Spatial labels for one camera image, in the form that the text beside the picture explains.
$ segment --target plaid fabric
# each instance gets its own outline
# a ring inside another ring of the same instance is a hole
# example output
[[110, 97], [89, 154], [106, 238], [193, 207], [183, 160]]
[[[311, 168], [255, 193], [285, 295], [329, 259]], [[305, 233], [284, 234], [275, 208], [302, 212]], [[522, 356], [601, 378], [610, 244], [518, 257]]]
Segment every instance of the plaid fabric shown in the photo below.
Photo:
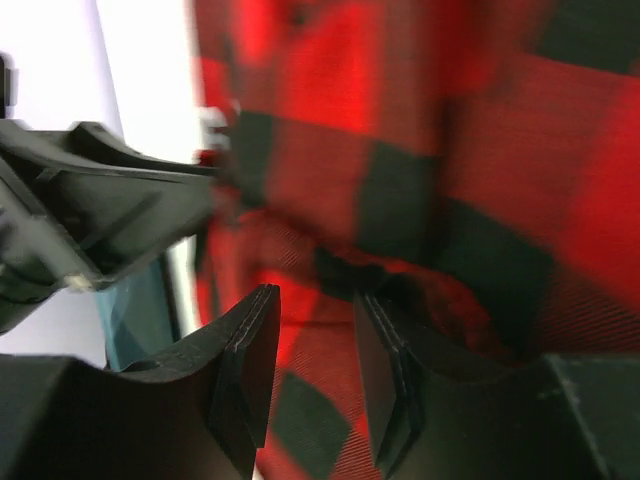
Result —
[[198, 265], [202, 318], [282, 288], [267, 480], [378, 478], [356, 288], [505, 362], [640, 350], [640, 3], [195, 12], [205, 101], [233, 146]]

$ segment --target white surface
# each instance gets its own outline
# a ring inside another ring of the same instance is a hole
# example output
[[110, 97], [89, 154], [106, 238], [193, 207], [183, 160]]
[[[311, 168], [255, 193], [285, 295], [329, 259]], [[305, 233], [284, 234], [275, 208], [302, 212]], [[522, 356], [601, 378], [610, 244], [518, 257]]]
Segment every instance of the white surface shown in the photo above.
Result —
[[[82, 119], [119, 131], [94, 0], [0, 0], [0, 15], [0, 51], [19, 70], [15, 118], [34, 129]], [[71, 354], [104, 365], [93, 295], [58, 293], [0, 337], [0, 352]]]
[[[97, 0], [124, 139], [163, 160], [189, 163], [202, 148], [191, 58], [191, 16], [183, 0]], [[183, 334], [199, 325], [192, 242], [169, 252]]]

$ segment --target shirt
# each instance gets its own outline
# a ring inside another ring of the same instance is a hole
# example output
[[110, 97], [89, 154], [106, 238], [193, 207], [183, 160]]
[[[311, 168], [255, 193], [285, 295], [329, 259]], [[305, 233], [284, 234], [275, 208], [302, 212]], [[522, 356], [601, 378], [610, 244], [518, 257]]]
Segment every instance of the shirt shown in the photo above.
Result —
[[205, 106], [232, 146], [199, 262], [203, 321], [281, 286], [267, 480], [379, 478], [356, 288], [502, 362], [640, 350], [640, 2], [194, 12]]

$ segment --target red and black plaid shirt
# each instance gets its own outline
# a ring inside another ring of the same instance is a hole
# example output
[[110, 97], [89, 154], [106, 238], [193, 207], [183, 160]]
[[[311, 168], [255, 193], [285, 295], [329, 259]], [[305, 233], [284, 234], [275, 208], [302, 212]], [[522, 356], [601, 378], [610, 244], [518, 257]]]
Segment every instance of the red and black plaid shirt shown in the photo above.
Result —
[[282, 287], [268, 480], [378, 478], [362, 284], [409, 275], [442, 331], [503, 361], [640, 350], [638, 0], [196, 0], [195, 17], [206, 105], [233, 124], [203, 321]]

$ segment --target flannel shirt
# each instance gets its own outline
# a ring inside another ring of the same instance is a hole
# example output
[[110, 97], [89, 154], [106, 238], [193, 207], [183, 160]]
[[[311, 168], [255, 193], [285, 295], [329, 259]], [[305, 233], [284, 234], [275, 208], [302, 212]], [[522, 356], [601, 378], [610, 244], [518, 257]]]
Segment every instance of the flannel shirt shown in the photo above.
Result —
[[379, 478], [354, 289], [504, 362], [640, 350], [640, 2], [196, 0], [195, 20], [232, 132], [203, 321], [282, 289], [267, 480]]

